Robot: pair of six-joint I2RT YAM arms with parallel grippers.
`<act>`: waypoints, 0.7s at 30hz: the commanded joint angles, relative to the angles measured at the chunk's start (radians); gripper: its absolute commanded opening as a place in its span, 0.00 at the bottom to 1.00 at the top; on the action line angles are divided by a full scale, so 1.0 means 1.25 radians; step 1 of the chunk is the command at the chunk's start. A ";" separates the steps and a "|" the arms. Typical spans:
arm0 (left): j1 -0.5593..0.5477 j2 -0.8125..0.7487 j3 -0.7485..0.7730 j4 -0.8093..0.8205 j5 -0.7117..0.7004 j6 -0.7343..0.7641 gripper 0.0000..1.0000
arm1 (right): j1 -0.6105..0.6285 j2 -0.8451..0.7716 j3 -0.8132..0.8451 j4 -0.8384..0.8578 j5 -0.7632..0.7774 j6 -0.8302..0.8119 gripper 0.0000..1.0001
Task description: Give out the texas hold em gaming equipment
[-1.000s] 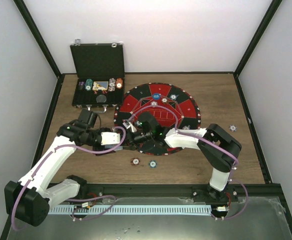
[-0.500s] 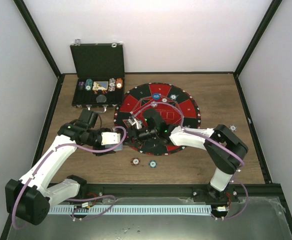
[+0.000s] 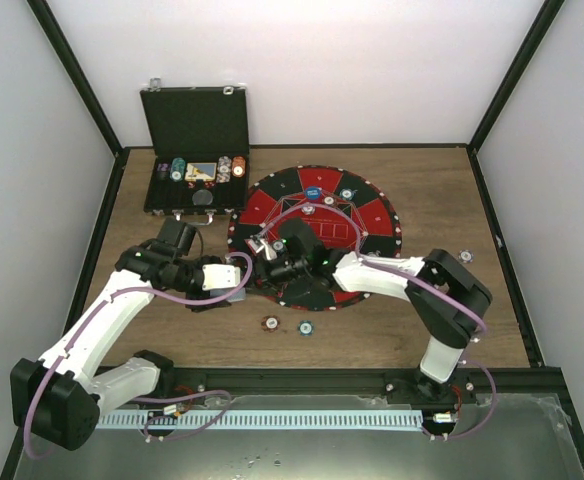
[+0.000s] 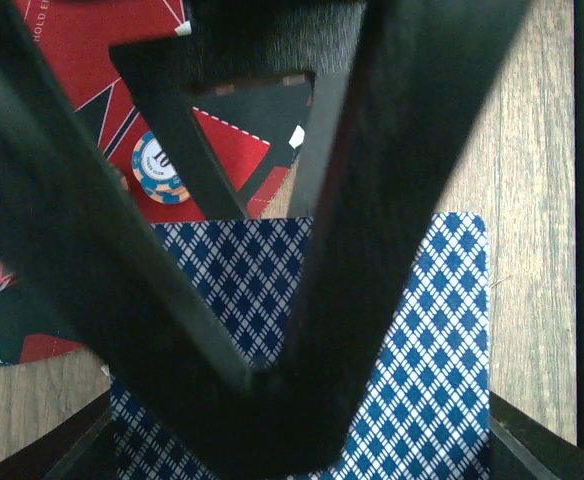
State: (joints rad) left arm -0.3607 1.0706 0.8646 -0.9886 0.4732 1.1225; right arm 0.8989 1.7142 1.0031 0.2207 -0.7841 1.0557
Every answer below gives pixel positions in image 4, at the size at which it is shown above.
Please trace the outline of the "blue chip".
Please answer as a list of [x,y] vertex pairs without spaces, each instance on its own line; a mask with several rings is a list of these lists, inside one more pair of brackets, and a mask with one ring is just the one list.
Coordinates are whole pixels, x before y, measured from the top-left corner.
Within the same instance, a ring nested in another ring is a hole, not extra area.
[[146,132],[135,144],[131,167],[142,191],[153,201],[177,205],[190,198],[166,151],[152,131]]

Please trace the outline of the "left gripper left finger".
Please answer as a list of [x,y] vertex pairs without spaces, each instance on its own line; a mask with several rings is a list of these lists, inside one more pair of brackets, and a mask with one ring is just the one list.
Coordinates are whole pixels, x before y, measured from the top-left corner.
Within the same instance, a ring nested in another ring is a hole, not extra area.
[[137,396],[246,397],[252,371],[0,1],[0,257]]

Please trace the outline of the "blue card deck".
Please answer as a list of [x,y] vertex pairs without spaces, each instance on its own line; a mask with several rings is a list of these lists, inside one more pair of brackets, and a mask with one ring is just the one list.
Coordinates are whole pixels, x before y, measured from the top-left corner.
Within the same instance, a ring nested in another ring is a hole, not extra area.
[[[158,224],[240,352],[278,355],[307,218]],[[486,479],[489,245],[476,214],[437,213],[339,462],[323,479]]]

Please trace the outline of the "red chip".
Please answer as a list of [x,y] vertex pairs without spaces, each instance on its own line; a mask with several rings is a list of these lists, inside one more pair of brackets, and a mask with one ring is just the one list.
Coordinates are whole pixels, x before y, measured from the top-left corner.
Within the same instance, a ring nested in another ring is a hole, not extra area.
[[119,183],[121,184],[121,187],[125,190],[128,191],[129,190],[129,184],[128,181],[126,179],[126,176],[123,174],[123,172],[116,167],[115,165],[111,164],[110,165],[114,175],[116,176],[116,178],[118,179]]

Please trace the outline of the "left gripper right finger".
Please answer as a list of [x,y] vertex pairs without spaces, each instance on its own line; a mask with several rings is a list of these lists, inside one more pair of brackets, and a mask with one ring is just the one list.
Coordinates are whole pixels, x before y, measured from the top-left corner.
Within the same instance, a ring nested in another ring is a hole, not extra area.
[[276,365],[258,473],[334,463],[431,214],[528,5],[371,1]]

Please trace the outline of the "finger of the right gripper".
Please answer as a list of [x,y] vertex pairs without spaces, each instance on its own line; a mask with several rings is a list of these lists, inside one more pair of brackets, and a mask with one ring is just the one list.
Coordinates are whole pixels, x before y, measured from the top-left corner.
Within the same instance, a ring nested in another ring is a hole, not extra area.
[[291,154],[286,147],[272,146],[265,167],[235,188],[195,117],[196,99],[225,85],[236,86],[241,94],[258,83],[272,90],[286,77],[311,84],[315,70],[295,62],[297,53],[296,48],[284,51],[246,36],[204,32],[110,47],[110,59],[134,105],[206,218],[259,217],[281,183],[276,181],[263,200],[257,198],[258,190],[266,187],[275,160]]

